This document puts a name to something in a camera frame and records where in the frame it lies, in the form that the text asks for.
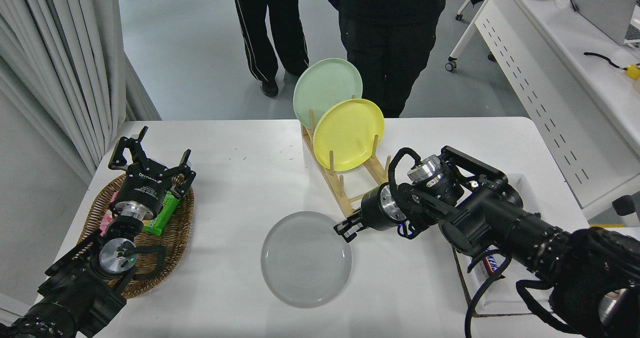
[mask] gray plate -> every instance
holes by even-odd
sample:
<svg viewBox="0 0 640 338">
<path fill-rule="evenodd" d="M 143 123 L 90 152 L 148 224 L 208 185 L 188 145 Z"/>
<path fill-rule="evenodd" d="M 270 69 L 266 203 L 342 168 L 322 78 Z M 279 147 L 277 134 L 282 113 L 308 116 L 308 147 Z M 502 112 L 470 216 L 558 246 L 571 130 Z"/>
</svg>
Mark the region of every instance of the gray plate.
<svg viewBox="0 0 640 338">
<path fill-rule="evenodd" d="M 277 222 L 262 246 L 262 276 L 272 293 L 297 308 L 314 308 L 340 293 L 352 271 L 352 249 L 317 212 Z"/>
</svg>

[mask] caster wheel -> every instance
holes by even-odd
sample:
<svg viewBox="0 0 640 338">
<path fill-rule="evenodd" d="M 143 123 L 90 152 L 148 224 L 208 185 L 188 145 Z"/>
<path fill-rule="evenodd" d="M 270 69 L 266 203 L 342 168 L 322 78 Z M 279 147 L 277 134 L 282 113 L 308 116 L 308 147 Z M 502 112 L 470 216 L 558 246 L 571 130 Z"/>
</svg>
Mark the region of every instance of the caster wheel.
<svg viewBox="0 0 640 338">
<path fill-rule="evenodd" d="M 446 71 L 453 73 L 453 71 L 458 67 L 458 65 L 456 64 L 456 62 L 448 62 L 444 65 L 444 69 L 446 69 Z"/>
</svg>

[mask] gray floor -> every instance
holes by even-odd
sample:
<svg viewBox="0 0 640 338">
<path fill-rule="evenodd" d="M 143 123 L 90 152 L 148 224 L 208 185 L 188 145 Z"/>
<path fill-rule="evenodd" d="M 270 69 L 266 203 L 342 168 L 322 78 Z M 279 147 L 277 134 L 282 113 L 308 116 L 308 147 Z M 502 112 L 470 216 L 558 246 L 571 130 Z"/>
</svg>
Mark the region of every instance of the gray floor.
<svg viewBox="0 0 640 338">
<path fill-rule="evenodd" d="M 473 18 L 454 20 L 464 0 L 447 0 L 429 66 L 402 117 L 527 116 L 478 35 L 455 74 L 447 58 Z M 121 0 L 125 51 L 165 120 L 294 119 L 295 80 L 277 80 L 277 99 L 263 96 L 249 73 L 234 0 Z M 327 0 L 300 0 L 311 63 L 345 58 L 338 13 Z"/>
</svg>

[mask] robotic arm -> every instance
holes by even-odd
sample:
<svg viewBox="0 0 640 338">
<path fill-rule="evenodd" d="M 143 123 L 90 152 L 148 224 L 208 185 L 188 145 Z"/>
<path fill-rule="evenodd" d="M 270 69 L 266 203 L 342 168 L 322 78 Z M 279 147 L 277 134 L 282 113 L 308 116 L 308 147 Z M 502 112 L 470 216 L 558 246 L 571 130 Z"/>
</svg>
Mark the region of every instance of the robotic arm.
<svg viewBox="0 0 640 338">
<path fill-rule="evenodd" d="M 145 126 L 137 137 L 121 137 L 113 151 L 109 168 L 124 170 L 126 177 L 109 206 L 114 221 L 104 236 L 94 231 L 48 268 L 50 278 L 38 288 L 43 299 L 10 327 L 0 324 L 0 338 L 67 338 L 78 331 L 94 336 L 125 306 L 122 292 L 132 279 L 151 279 L 162 270 L 164 247 L 136 247 L 135 238 L 143 221 L 158 215 L 167 191 L 183 197 L 196 173 L 188 164 L 189 149 L 171 169 L 147 158 L 140 145 L 146 132 Z M 130 150 L 130 165 L 124 149 Z M 174 185 L 179 174 L 183 183 Z M 149 253 L 157 253 L 155 269 L 136 274 L 138 254 Z M 111 280 L 112 287 L 106 283 Z"/>
<path fill-rule="evenodd" d="M 414 160 L 407 174 L 413 183 L 398 186 L 395 169 L 404 155 Z M 334 227 L 336 233 L 351 242 L 362 229 L 397 227 L 401 237 L 413 239 L 438 224 L 457 251 L 473 257 L 472 267 L 495 246 L 491 252 L 503 254 L 505 264 L 513 258 L 534 273 L 539 280 L 518 281 L 516 290 L 532 313 L 555 329 L 589 338 L 640 336 L 637 240 L 604 229 L 567 233 L 551 226 L 539 213 L 522 209 L 503 172 L 449 146 L 424 160 L 402 148 L 389 165 L 388 181 L 366 193 L 361 208 Z M 464 188 L 470 195 L 458 204 Z M 466 336 L 471 336 L 471 314 L 480 296 L 505 268 L 471 300 Z M 564 322 L 542 308 L 528 288 L 553 288 L 551 308 Z"/>
</svg>

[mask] woven basket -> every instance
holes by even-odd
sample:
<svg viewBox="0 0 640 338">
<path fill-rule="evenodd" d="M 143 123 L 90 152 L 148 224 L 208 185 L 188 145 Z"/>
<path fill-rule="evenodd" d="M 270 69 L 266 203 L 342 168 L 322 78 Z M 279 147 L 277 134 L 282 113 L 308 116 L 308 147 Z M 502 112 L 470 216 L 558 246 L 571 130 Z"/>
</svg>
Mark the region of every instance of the woven basket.
<svg viewBox="0 0 640 338">
<path fill-rule="evenodd" d="M 114 195 L 114 192 L 120 189 L 122 182 L 124 181 L 125 174 L 114 179 L 105 188 L 103 188 L 98 196 L 93 201 L 89 215 L 86 218 L 82 234 L 78 239 L 78 242 L 89 236 L 89 234 L 100 228 L 100 223 L 105 216 L 105 213 L 109 210 L 109 203 Z M 174 183 L 178 183 L 183 180 L 182 176 L 178 176 L 173 179 Z M 147 290 L 160 284 L 178 265 L 180 259 L 185 253 L 187 247 L 187 241 L 189 240 L 189 232 L 192 225 L 192 216 L 194 215 L 194 190 L 189 189 L 189 192 L 180 199 L 180 203 L 175 208 L 171 219 L 167 222 L 162 231 L 162 235 L 159 237 L 142 231 L 135 238 L 136 246 L 155 246 L 161 244 L 166 249 L 166 258 L 164 261 L 164 269 L 155 277 L 145 281 L 132 280 L 128 286 L 126 286 L 122 296 L 126 299 L 137 297 L 138 295 L 146 292 Z M 149 273 L 156 266 L 157 254 L 140 254 L 137 258 L 137 273 Z M 115 281 L 110 281 L 109 285 L 114 284 Z"/>
</svg>

